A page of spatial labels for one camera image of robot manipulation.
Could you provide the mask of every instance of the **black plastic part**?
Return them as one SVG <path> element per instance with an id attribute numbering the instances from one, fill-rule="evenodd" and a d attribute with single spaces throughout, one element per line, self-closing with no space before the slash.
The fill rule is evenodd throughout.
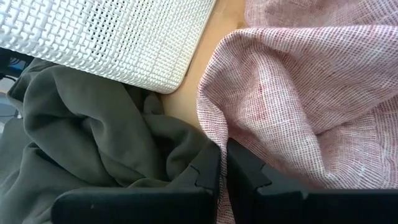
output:
<path id="1" fill-rule="evenodd" d="M 398 190 L 311 190 L 228 141 L 227 186 L 237 224 L 398 223 Z"/>
<path id="2" fill-rule="evenodd" d="M 202 150 L 165 188 L 87 188 L 67 192 L 52 207 L 53 224 L 215 223 L 220 149 Z"/>

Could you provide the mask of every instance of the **clothing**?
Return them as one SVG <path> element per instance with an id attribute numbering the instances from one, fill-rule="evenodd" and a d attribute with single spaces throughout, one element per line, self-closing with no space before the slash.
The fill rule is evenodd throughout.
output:
<path id="1" fill-rule="evenodd" d="M 9 98 L 23 119 L 0 141 L 0 223 L 49 223 L 54 200 L 81 187 L 167 187 L 208 143 L 154 93 L 44 60 Z"/>
<path id="2" fill-rule="evenodd" d="M 246 22 L 198 86 L 223 175 L 231 137 L 311 187 L 398 188 L 398 1 L 247 0 Z"/>

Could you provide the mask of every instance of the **red and white striped fabric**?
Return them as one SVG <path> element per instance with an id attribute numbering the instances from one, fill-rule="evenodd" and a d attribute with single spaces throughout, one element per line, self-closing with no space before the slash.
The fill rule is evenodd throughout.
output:
<path id="1" fill-rule="evenodd" d="M 398 188 L 398 0 L 248 0 L 246 21 L 198 87 L 223 175 L 231 137 L 311 186 Z"/>

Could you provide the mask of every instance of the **wooden surface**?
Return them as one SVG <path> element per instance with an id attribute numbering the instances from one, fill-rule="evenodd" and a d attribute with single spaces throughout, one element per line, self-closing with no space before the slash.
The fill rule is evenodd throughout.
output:
<path id="1" fill-rule="evenodd" d="M 167 115 L 199 128 L 196 112 L 197 86 L 220 40 L 231 31 L 244 27 L 244 0 L 216 0 L 200 43 L 180 88 L 162 96 Z"/>

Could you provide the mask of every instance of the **white mesh panel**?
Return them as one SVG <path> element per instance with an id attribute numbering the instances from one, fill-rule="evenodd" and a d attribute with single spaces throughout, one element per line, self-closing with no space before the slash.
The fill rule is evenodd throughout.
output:
<path id="1" fill-rule="evenodd" d="M 170 93 L 214 2 L 0 0 L 0 47 Z"/>

